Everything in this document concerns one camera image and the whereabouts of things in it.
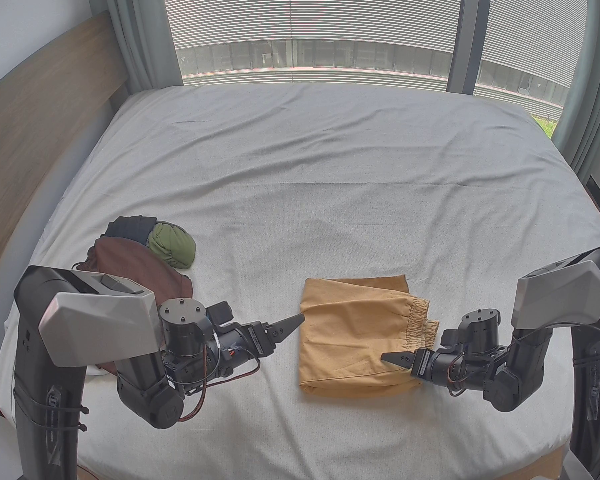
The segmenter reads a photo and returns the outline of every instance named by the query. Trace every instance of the gray-green curtain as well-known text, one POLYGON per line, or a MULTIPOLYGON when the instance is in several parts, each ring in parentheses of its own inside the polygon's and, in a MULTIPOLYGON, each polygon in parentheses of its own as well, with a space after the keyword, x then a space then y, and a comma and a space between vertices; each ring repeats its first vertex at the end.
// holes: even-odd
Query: gray-green curtain
POLYGON ((600 147, 600 0, 588 0, 584 43, 553 142, 586 183, 600 147))
POLYGON ((129 93, 182 85, 164 0, 89 0, 96 15, 109 11, 127 65, 129 93))

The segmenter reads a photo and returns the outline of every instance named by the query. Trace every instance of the green grass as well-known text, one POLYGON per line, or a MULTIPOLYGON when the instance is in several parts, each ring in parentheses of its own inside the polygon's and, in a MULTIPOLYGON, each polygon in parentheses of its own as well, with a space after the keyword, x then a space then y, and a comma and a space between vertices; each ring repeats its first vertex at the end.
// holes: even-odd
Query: green grass
POLYGON ((540 125, 540 128, 544 130, 546 136, 549 137, 549 139, 551 139, 551 135, 553 135, 553 130, 555 130, 555 126, 556 124, 558 124, 558 121, 552 121, 551 119, 544 119, 538 116, 532 117, 536 120, 536 123, 540 125))

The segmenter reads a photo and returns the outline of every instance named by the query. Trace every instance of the bed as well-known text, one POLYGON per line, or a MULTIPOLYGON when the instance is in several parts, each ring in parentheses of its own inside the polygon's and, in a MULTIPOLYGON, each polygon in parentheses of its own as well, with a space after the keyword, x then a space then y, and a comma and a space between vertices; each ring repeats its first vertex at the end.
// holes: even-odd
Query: bed
MULTIPOLYGON (((108 222, 133 214, 192 233, 194 296, 227 300, 239 321, 296 313, 307 277, 406 274, 440 329, 500 309, 501 342, 520 276, 600 245, 595 206, 521 107, 350 84, 132 96, 31 262, 70 268, 108 222)), ((0 348, 0 409, 12 422, 17 321, 14 306, 0 348)), ((122 405, 112 375, 88 376, 80 463, 101 480, 495 478, 551 456, 559 468, 573 407, 566 330, 542 387, 512 413, 426 385, 380 399, 305 395, 297 348, 295 335, 256 376, 217 388, 195 420, 166 431, 122 405)))

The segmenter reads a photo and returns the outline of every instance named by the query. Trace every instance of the wooden bed frame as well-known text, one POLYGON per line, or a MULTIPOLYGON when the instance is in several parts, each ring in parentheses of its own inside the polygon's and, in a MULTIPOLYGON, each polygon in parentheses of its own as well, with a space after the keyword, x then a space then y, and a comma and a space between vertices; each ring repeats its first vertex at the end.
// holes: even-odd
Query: wooden bed frame
POLYGON ((56 160, 126 80, 107 12, 0 80, 0 257, 56 160))

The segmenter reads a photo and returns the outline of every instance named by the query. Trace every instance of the rolled green cloth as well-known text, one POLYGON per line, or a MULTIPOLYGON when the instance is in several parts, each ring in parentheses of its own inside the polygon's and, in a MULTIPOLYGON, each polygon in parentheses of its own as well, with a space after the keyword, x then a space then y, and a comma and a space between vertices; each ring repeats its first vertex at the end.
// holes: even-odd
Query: rolled green cloth
POLYGON ((196 257, 196 243, 191 235, 168 222, 155 225, 146 246, 174 268, 189 268, 196 257))

